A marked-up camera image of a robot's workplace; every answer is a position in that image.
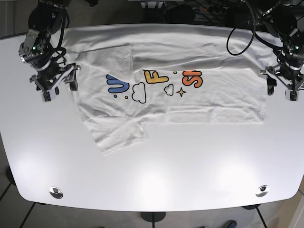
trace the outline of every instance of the white table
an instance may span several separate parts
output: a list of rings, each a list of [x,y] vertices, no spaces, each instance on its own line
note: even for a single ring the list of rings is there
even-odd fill
[[[29,83],[36,71],[18,56],[23,41],[0,40],[0,132],[26,200],[87,209],[186,211],[295,195],[304,174],[304,99],[285,100],[280,83],[268,98],[264,124],[149,124],[146,142],[103,156],[63,85],[55,101],[41,101]],[[269,193],[259,198],[263,185]],[[50,195],[52,186],[63,198]]]

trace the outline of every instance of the cloud graphic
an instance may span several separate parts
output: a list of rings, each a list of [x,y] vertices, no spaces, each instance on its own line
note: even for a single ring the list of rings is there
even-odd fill
[[[141,104],[146,103],[146,87],[143,82],[133,85],[132,99]]]
[[[173,89],[174,89],[174,86],[172,84],[170,84],[167,87],[165,87],[166,94],[168,96],[173,96]]]

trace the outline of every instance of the t-shirt sleeve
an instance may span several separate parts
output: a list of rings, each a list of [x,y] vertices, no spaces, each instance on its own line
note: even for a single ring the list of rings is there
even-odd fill
[[[145,139],[142,122],[125,116],[104,116],[84,121],[103,155]]]

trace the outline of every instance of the star graphic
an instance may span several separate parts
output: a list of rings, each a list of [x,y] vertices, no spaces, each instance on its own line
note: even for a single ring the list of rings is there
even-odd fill
[[[185,94],[185,93],[186,93],[186,91],[183,91],[183,89],[182,89],[182,88],[180,88],[180,91],[178,91],[177,93],[178,93],[178,94],[180,94],[180,97],[182,97],[182,95],[183,95],[183,94]]]

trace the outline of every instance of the round hole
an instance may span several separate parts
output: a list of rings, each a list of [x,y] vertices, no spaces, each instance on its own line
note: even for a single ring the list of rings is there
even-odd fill
[[[256,190],[257,197],[263,197],[269,192],[269,187],[267,185],[261,186]]]
[[[49,189],[49,193],[51,194],[52,197],[56,199],[61,199],[63,197],[62,191],[57,187],[51,187]]]

